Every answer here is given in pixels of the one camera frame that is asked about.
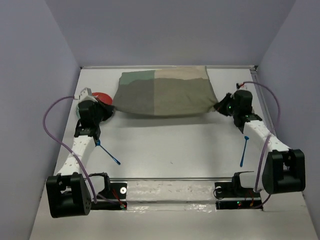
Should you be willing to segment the red floral plate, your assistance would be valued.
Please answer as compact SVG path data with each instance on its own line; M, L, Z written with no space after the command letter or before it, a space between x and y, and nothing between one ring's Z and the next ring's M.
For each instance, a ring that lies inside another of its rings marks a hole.
M92 95L96 97L99 101L101 101L104 104L112 105L113 99L106 93L103 92L93 92Z

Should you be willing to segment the green patchwork cloth placemat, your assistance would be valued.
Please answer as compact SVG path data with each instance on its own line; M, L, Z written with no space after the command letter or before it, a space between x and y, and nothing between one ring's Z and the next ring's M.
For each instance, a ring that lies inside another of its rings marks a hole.
M216 103L206 66L123 72L113 98L120 112L154 117L210 113Z

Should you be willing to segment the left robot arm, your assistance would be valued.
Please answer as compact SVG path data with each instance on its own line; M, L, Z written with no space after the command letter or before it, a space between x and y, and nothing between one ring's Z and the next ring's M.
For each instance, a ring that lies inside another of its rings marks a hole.
M111 185L104 180L93 184L85 165L100 144L100 124L113 116L115 108L96 99L79 102L77 110L72 147L59 142L68 151L68 156L57 174L49 176L45 183L53 218L86 216L92 204L97 203L97 196L104 198L111 191Z

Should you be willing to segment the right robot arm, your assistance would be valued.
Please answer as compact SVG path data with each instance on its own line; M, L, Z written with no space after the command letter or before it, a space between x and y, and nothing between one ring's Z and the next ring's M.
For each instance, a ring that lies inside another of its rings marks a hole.
M269 195L302 192L306 187L305 155L282 143L254 113L253 95L237 90L214 105L216 111L232 117L234 125L261 152L256 172L242 172L240 179L230 183L235 196L242 196L252 188Z

